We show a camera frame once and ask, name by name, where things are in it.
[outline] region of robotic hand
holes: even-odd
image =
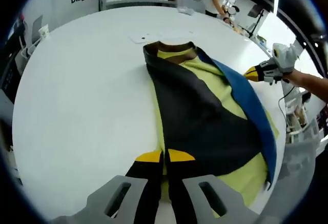
[[[251,67],[244,75],[254,82],[268,82],[272,85],[282,80],[284,74],[294,70],[298,55],[294,45],[273,44],[273,56],[259,65]]]

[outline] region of black cable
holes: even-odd
[[[282,101],[285,97],[287,97],[293,90],[294,90],[294,88],[295,87],[293,87],[284,97],[282,97],[281,99],[279,99],[279,101],[278,101],[278,106],[279,106],[279,109],[280,109],[280,111],[281,111],[281,113],[282,113],[282,116],[283,116],[283,118],[285,118],[285,121],[286,121],[286,125],[288,126],[288,122],[287,122],[287,118],[285,117],[285,115],[284,115],[284,113],[283,113],[283,111],[282,111],[282,109],[281,109],[281,107],[280,107],[280,101]]]

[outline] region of white round table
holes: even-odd
[[[13,147],[23,189],[46,219],[81,210],[90,193],[155,149],[145,43],[130,39],[144,33],[166,34],[169,44],[191,40],[239,73],[268,58],[216,19],[174,8],[112,9],[52,31],[26,66],[13,114]],[[282,88],[251,84],[280,132],[275,184],[285,144],[285,121],[278,108]],[[251,209],[260,213],[273,188],[260,192]],[[156,223],[170,221],[175,222],[172,207],[161,202]]]

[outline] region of white shelf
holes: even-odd
[[[170,5],[176,4],[175,1],[165,1],[165,0],[117,0],[117,1],[106,2],[106,6],[127,4],[127,3],[162,3],[162,4],[170,4]]]

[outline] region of blue fabric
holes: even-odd
[[[222,71],[232,88],[233,99],[240,105],[248,120],[257,127],[262,141],[262,155],[269,170],[269,182],[272,183],[277,159],[275,136],[254,89],[244,76],[228,66],[211,59],[200,48],[197,49],[198,57],[201,61],[214,65]]]

